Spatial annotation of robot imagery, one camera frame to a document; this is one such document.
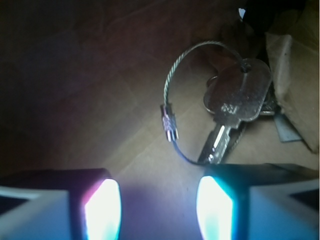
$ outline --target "led light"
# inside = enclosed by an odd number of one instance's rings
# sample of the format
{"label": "led light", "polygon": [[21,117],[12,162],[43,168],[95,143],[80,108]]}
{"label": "led light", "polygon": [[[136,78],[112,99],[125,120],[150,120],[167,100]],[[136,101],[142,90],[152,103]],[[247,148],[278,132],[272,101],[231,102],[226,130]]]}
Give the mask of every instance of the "led light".
{"label": "led light", "polygon": [[211,176],[201,178],[196,197],[196,213],[205,240],[232,238],[233,200]]}
{"label": "led light", "polygon": [[121,224],[118,183],[106,179],[84,206],[88,240],[116,240]]}
{"label": "led light", "polygon": [[239,8],[239,15],[240,15],[241,19],[243,19],[243,18],[244,18],[245,13],[246,13],[246,10],[245,10],[245,9],[243,9],[243,8]]}

